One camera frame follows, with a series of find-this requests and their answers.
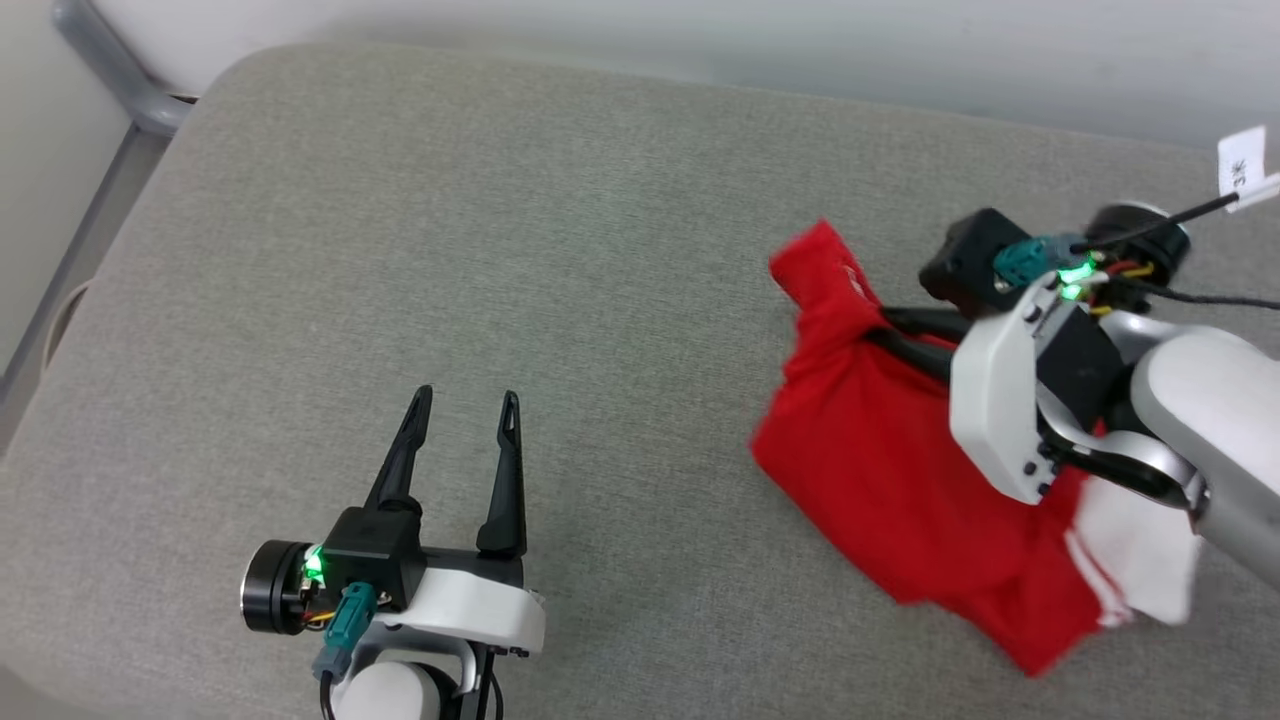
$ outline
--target gray table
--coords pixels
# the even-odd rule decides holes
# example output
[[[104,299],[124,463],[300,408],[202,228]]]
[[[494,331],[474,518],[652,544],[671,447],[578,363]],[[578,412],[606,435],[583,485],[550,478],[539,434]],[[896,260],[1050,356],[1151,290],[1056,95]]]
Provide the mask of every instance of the gray table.
[[[1280,602],[1210,551],[1194,619],[1028,680],[897,607],[751,462],[819,217],[887,302],[984,205],[1028,228],[1213,188],[1212,152],[411,47],[232,69],[156,170],[0,480],[5,662],[131,716],[312,717],[319,639],[248,633],[246,560],[358,502],[436,388],[422,539],[466,546],[522,400],[547,652],[512,717],[1268,717]],[[1184,288],[1277,292],[1280,214],[1196,225]],[[1276,316],[1161,306],[1280,350]]]

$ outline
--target red garment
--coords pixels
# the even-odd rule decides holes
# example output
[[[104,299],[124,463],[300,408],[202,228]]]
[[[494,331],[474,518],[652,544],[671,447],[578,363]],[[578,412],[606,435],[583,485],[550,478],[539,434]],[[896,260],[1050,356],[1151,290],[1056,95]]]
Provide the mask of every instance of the red garment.
[[[1101,615],[1064,538],[1083,473],[1038,506],[991,487],[951,438],[946,386],[864,340],[890,325],[826,222],[769,269],[800,307],[799,338],[756,462],[893,600],[937,602],[1027,674],[1047,670]]]

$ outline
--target yellow wire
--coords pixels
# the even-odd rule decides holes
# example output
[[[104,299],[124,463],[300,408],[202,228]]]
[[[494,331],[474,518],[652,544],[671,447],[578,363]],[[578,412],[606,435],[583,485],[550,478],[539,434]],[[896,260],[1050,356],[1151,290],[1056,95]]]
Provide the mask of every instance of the yellow wire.
[[[1124,277],[1126,277],[1126,278],[1144,278],[1144,277],[1147,277],[1147,275],[1149,275],[1149,274],[1152,274],[1155,272],[1156,272],[1156,264],[1155,263],[1147,263],[1146,265],[1143,265],[1142,268],[1138,268],[1137,270],[1125,270],[1125,272],[1123,272],[1120,274],[1124,275]]]

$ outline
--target black cable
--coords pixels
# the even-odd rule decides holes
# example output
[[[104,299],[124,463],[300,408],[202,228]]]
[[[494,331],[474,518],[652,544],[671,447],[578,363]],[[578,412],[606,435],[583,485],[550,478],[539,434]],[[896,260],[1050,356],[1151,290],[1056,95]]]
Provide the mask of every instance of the black cable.
[[[320,715],[324,720],[337,720],[333,716],[333,673],[329,670],[320,674]]]
[[[1222,197],[1216,197],[1213,200],[1210,200],[1208,202],[1202,202],[1194,208],[1189,208],[1187,210],[1183,210],[1181,213],[1170,215],[1162,220],[1156,220],[1155,223],[1146,224],[1140,228],[1132,229],[1129,232],[1123,232],[1120,234],[1114,234],[1111,237],[1091,240],[1080,245],[1073,245],[1071,251],[1084,252],[1085,250],[1103,250],[1107,247],[1115,247],[1116,245],[1124,245],[1125,242],[1138,240],[1144,234],[1153,233],[1156,231],[1161,231],[1171,225],[1180,225],[1187,220],[1194,220],[1201,215],[1208,215],[1213,210],[1220,210],[1222,208],[1226,208],[1228,205],[1238,201],[1239,199],[1240,199],[1239,193],[1230,192],[1228,195],[1224,195]]]
[[[1194,305],[1242,305],[1245,307],[1280,310],[1280,300],[1263,300],[1261,297],[1238,297],[1233,295],[1188,295],[1185,292],[1178,292],[1176,290],[1169,290],[1167,287],[1162,287],[1158,284],[1144,283],[1137,278],[1126,278],[1124,275],[1111,275],[1111,279],[1107,282],[1112,284],[1132,287],[1137,291],[1146,292],[1147,295],[1155,295],[1156,297],[1164,297],[1166,300],[1174,300],[1176,302],[1190,302]]]
[[[498,675],[490,673],[489,682],[493,683],[493,716],[494,720],[502,720],[506,708],[502,703],[502,685],[498,684]]]

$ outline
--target white wall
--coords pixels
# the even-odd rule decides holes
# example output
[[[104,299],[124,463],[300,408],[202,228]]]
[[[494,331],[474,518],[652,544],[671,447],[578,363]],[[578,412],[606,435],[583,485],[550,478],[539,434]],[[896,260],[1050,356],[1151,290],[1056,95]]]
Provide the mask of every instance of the white wall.
[[[0,370],[9,364],[129,122],[44,0],[0,3]]]
[[[1275,0],[96,0],[202,92],[261,47],[378,38],[1212,146],[1280,124]]]

